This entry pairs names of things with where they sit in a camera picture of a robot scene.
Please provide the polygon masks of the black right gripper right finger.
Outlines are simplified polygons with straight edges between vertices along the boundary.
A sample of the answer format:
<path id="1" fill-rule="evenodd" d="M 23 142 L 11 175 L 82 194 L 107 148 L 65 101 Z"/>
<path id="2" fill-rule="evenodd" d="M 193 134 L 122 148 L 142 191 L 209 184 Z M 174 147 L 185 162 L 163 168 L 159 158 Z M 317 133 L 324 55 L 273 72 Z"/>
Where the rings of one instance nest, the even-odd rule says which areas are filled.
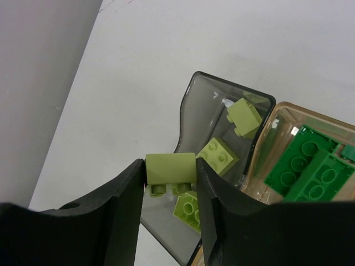
<path id="1" fill-rule="evenodd" d="M 354 203 L 267 205 L 199 158 L 197 201 L 206 265 L 353 265 Z"/>

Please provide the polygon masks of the light green lego brick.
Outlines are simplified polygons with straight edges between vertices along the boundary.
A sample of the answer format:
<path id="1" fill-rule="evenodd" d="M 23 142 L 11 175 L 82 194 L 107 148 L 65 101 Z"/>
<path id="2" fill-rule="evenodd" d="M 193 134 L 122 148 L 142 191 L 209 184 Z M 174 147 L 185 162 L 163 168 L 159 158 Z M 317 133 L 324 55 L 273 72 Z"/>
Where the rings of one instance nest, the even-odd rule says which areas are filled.
<path id="1" fill-rule="evenodd" d="M 176 195 L 192 190 L 197 181 L 194 153 L 147 154 L 145 156 L 146 185 L 152 197 L 161 197 L 167 185 Z"/>
<path id="2" fill-rule="evenodd" d="M 203 158 L 219 176 L 226 174 L 239 161 L 239 157 L 218 137 L 213 137 L 196 158 Z"/>

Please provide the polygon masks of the small dark green lego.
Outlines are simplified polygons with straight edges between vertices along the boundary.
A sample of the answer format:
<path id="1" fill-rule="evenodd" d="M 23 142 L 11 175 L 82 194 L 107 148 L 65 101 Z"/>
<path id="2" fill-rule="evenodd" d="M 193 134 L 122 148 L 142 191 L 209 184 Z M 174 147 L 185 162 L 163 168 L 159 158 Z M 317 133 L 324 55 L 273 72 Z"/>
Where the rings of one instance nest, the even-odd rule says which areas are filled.
<path id="1" fill-rule="evenodd" d="M 348 160 L 351 163 L 355 162 L 355 147 L 351 145 L 346 145 L 341 153 L 340 153 L 341 158 L 344 160 Z"/>

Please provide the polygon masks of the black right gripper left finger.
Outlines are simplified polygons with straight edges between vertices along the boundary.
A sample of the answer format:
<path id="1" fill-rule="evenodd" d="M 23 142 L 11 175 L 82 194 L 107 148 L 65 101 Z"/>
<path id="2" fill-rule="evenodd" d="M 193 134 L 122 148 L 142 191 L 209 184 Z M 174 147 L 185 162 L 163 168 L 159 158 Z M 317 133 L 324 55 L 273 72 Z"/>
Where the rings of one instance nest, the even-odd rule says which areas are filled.
<path id="1" fill-rule="evenodd" d="M 1 204 L 2 265 L 133 265 L 145 163 L 58 209 Z"/>

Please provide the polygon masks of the light green square lego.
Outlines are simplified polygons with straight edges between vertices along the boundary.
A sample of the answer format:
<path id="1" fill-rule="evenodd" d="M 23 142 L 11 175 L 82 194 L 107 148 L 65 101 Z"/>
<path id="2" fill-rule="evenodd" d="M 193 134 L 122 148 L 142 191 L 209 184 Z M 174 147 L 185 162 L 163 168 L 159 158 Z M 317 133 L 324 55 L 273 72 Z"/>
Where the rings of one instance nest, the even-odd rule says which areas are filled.
<path id="1" fill-rule="evenodd" d="M 230 123 L 235 125 L 235 134 L 246 139 L 255 137 L 262 122 L 262 117 L 254 105 L 244 98 L 227 108 L 226 117 Z"/>

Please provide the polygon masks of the long dark green lego brick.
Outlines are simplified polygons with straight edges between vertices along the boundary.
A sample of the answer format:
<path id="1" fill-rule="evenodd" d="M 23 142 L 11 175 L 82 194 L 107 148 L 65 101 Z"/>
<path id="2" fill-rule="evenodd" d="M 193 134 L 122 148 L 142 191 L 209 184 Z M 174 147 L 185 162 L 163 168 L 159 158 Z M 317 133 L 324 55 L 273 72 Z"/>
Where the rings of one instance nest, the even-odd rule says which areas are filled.
<path id="1" fill-rule="evenodd" d="M 340 142 L 334 138 L 303 125 L 267 175 L 264 184 L 286 196 L 317 152 L 325 150 L 332 154 L 339 145 Z"/>

